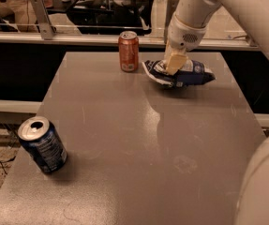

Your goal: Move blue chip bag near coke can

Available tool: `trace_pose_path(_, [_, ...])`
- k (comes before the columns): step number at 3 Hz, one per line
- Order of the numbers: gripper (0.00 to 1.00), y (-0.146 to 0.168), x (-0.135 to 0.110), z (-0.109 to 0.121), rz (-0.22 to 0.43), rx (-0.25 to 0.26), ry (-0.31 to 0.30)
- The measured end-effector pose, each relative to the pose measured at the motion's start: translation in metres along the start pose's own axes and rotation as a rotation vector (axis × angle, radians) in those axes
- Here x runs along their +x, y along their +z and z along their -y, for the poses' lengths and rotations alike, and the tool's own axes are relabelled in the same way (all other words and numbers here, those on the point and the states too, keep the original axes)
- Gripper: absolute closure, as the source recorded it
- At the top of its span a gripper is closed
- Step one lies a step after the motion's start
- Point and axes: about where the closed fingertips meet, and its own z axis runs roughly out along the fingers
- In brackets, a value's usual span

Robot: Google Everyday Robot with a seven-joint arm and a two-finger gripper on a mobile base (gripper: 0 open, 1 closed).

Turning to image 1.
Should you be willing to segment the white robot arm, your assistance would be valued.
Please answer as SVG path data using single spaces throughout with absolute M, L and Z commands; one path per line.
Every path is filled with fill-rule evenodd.
M 225 8 L 245 31 L 248 46 L 269 60 L 269 0 L 179 0 L 168 28 L 168 72 L 181 68 L 187 52 L 199 46 L 207 24 L 219 8 Z M 247 166 L 234 225 L 269 225 L 269 137 Z

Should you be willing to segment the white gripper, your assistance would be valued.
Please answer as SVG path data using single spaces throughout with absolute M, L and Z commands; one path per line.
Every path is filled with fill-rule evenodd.
M 168 74 L 174 75 L 187 61 L 187 52 L 199 46 L 206 28 L 195 28 L 184 24 L 176 14 L 172 15 L 168 26 L 167 43 L 165 50 L 165 69 Z

